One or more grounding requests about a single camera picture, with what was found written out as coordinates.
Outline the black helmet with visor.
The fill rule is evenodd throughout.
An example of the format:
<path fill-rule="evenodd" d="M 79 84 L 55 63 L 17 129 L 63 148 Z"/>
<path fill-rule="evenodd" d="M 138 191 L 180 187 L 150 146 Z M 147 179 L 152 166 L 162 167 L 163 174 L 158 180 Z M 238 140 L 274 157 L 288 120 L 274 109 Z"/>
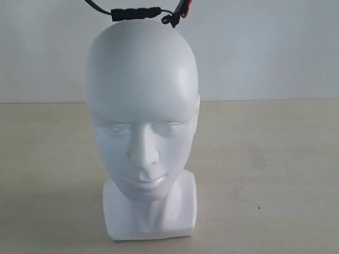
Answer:
<path fill-rule="evenodd" d="M 181 0 L 174 12 L 162 9 L 160 7 L 126 9 L 115 8 L 111 9 L 110 11 L 106 11 L 91 0 L 85 0 L 85 2 L 96 11 L 105 15 L 109 15 L 112 22 L 153 19 L 162 13 L 167 13 L 167 15 L 162 17 L 161 23 L 165 25 L 170 24 L 172 28 L 175 28 L 179 24 L 180 19 L 185 19 L 188 16 L 189 9 L 193 1 Z"/>

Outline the white mannequin head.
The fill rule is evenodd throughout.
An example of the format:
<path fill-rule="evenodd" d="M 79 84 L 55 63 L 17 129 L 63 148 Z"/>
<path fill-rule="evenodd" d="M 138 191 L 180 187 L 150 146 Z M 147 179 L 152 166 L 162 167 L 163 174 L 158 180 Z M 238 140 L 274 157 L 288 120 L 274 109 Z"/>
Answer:
<path fill-rule="evenodd" d="M 109 174 L 106 229 L 114 240 L 192 234 L 195 177 L 185 169 L 199 116 L 198 71 L 187 41 L 149 20 L 123 21 L 93 41 L 86 104 Z"/>

